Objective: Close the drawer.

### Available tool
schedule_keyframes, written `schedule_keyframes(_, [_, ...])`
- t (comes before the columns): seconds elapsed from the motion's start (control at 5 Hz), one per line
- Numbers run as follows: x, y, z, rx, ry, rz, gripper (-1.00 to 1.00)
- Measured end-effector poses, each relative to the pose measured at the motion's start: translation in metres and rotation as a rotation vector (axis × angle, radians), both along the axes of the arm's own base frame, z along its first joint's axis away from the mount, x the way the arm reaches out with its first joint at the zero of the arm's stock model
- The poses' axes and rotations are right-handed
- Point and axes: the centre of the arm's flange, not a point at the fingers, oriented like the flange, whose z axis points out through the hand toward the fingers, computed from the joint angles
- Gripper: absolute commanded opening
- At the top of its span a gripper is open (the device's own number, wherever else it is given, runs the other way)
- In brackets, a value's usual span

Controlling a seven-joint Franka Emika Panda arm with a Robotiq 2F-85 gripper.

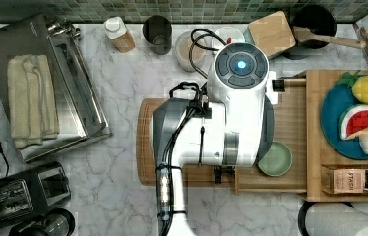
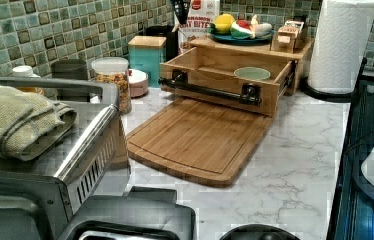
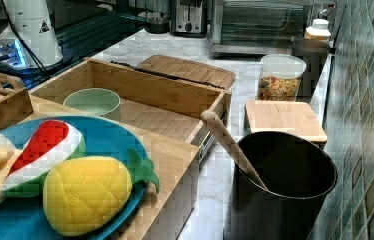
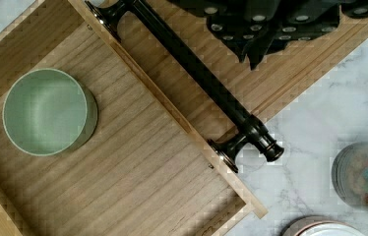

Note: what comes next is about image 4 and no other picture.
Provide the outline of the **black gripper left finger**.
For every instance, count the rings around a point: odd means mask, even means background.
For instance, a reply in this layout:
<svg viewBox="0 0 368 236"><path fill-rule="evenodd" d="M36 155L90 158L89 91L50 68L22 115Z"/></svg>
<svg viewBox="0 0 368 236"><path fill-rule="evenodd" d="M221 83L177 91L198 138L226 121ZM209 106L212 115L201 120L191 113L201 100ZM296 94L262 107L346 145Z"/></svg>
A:
<svg viewBox="0 0 368 236"><path fill-rule="evenodd" d="M270 47L267 38L269 16L263 10L251 16L259 0L168 0L198 18L205 18L207 28L228 47L240 63L248 57L260 63Z"/></svg>

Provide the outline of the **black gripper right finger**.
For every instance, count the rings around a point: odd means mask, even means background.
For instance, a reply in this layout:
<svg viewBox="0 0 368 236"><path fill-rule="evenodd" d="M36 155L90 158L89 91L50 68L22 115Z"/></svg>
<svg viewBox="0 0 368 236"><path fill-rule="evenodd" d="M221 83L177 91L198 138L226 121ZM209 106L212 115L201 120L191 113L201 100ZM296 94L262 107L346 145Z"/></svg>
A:
<svg viewBox="0 0 368 236"><path fill-rule="evenodd" d="M251 69L290 40L312 40L336 30L340 14L368 18L368 0L246 0L246 19L265 31L248 43Z"/></svg>

